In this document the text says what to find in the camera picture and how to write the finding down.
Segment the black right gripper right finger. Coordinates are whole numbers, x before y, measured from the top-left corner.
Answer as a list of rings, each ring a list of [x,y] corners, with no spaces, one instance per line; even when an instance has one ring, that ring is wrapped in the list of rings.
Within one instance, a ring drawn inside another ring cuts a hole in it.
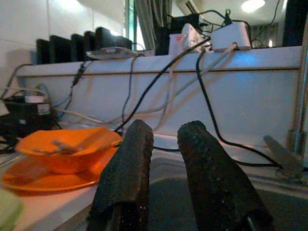
[[[201,121],[183,124],[177,140],[198,230],[274,230],[250,179]]]

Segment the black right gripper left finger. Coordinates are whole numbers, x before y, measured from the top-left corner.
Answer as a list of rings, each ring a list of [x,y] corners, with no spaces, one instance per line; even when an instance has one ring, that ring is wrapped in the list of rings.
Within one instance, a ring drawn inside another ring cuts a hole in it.
[[[135,120],[100,175],[88,216],[89,231],[145,231],[154,135]]]

